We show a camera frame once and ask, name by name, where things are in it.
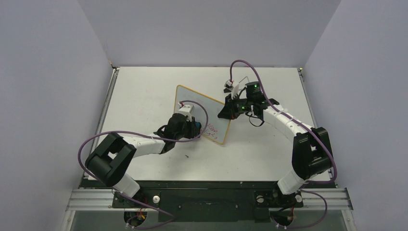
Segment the blue whiteboard eraser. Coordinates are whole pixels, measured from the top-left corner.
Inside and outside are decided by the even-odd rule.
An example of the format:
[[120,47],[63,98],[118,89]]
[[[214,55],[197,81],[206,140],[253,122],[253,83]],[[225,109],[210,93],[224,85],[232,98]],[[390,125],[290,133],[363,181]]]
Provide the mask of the blue whiteboard eraser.
[[195,122],[195,125],[196,125],[196,127],[198,128],[198,129],[201,129],[202,128],[202,124],[200,123],[200,122]]

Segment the yellow framed whiteboard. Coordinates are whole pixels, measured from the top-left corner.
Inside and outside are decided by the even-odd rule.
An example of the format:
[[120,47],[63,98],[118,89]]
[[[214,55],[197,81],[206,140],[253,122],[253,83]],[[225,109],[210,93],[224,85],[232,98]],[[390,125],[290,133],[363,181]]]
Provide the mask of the yellow framed whiteboard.
[[218,118],[224,103],[183,85],[178,85],[174,112],[178,112],[179,108],[185,104],[193,107],[192,116],[203,127],[206,127],[203,136],[218,144],[224,144],[230,127],[229,119]]

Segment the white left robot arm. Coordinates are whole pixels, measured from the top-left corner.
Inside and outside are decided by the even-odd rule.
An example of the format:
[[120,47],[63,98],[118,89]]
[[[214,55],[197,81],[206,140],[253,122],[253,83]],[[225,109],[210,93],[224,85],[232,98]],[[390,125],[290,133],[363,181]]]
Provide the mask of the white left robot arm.
[[132,207],[143,202],[140,185],[127,174],[133,158],[164,154],[175,147],[176,142],[200,136],[202,124],[194,117],[175,113],[166,125],[151,136],[122,137],[110,132],[85,161],[85,168],[103,184],[125,195],[125,201]]

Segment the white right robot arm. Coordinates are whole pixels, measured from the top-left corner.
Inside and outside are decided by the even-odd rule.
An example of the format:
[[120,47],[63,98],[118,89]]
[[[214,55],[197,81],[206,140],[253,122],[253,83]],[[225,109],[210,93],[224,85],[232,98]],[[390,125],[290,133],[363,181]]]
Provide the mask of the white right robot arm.
[[275,204],[284,205],[290,200],[291,194],[301,189],[308,180],[332,168],[327,131],[297,121],[279,102],[265,97],[258,81],[245,84],[243,91],[246,93],[244,99],[240,98],[242,90],[239,89],[239,82],[226,81],[225,104],[217,116],[230,120],[243,114],[258,118],[262,123],[276,128],[293,143],[292,167],[278,181],[278,188],[271,193]]

